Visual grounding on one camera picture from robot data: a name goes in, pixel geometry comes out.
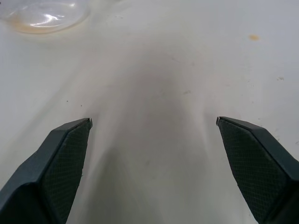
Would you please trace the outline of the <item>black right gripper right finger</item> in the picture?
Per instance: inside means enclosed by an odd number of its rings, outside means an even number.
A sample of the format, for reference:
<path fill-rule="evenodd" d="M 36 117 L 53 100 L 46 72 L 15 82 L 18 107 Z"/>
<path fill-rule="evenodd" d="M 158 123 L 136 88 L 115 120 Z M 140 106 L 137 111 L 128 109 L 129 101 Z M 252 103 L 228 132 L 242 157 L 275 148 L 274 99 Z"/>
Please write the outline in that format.
<path fill-rule="evenodd" d="M 238 188 L 259 224 L 299 222 L 299 162 L 263 127 L 216 121 Z"/>

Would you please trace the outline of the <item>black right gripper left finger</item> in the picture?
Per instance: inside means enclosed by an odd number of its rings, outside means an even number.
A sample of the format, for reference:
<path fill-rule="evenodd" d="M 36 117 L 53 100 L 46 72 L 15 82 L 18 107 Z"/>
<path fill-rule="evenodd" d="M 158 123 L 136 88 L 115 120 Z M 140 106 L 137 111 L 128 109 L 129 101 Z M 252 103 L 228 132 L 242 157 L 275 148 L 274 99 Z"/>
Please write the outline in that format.
<path fill-rule="evenodd" d="M 2 224 L 64 224 L 78 190 L 90 118 L 53 129 L 0 191 Z"/>

